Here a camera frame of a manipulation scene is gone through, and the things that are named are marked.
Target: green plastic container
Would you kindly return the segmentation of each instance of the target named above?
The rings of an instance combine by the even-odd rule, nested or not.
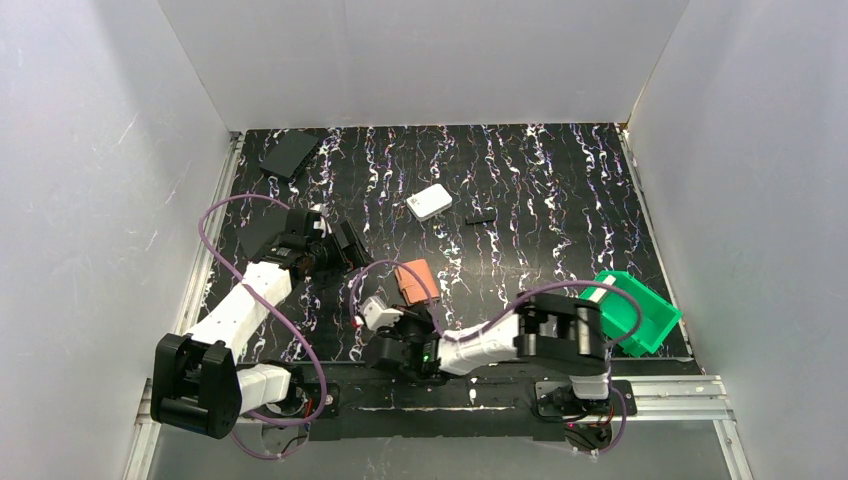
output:
[[[634,357],[656,353],[683,313],[627,272],[604,270],[595,277],[595,281],[609,283],[609,277],[615,279],[614,286],[629,293],[639,302],[644,315],[642,328],[620,343],[624,353]],[[580,294],[580,298],[589,300],[596,290],[603,291],[587,288]],[[595,301],[601,305],[601,327],[609,337],[620,337],[633,328],[636,323],[636,311],[627,300],[608,292],[599,301]]]

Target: floor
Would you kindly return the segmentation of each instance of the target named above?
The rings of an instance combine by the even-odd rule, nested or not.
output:
[[[498,312],[518,292],[556,280],[592,279],[626,270],[669,298],[645,217],[614,125],[464,125],[306,129],[321,139],[319,154],[290,184],[263,176],[259,164],[284,130],[247,132],[233,193],[270,194],[291,205],[328,207],[362,231],[374,258],[426,258],[441,285],[451,327],[468,327]],[[432,183],[454,198],[444,214],[419,223],[403,200]],[[465,215],[494,207],[491,225],[466,226]],[[275,208],[259,202],[229,206],[219,247],[245,261],[237,229]],[[389,272],[372,276],[365,295],[399,298]],[[200,317],[233,286],[216,265]],[[283,312],[325,361],[357,361],[368,333],[355,329],[348,286],[314,292],[301,286]],[[689,357],[675,329],[659,357]],[[266,321],[242,361],[302,359],[282,325]]]

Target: white wall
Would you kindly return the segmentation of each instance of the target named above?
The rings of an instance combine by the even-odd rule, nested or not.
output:
[[[848,4],[693,0],[631,140],[757,478],[848,469]]]
[[[230,130],[619,122],[688,0],[160,0]]]
[[[228,139],[155,0],[0,2],[0,477],[120,478]]]

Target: white box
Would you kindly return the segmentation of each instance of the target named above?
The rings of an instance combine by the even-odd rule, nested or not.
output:
[[[453,197],[445,190],[445,187],[438,183],[406,199],[406,205],[419,222],[444,212],[452,204]]]

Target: orange block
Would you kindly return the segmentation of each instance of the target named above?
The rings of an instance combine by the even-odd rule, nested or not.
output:
[[[433,274],[430,273],[430,266],[427,265],[427,260],[423,258],[418,260],[413,260],[411,262],[404,263],[407,267],[411,268],[421,280],[424,281],[424,284],[427,285],[427,290],[430,291],[430,295],[433,300],[438,300],[440,291],[439,287],[436,286],[436,281],[433,279]],[[424,293],[424,289],[421,288],[421,284],[415,280],[409,272],[400,267],[395,267],[395,277],[398,279],[398,285],[400,286],[400,291],[403,294],[403,298],[406,299],[406,303],[412,305],[418,302],[427,301],[427,294]]]

